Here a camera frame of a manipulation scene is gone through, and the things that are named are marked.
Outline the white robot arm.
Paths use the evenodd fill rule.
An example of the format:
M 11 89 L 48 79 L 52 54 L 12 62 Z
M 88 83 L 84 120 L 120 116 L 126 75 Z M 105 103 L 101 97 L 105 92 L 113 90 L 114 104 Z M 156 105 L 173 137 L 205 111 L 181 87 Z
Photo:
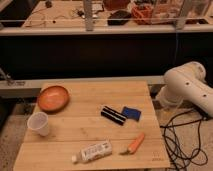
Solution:
M 205 83 L 205 77 L 205 67 L 196 61 L 169 69 L 156 99 L 164 108 L 176 107 L 188 100 L 213 118 L 213 88 Z

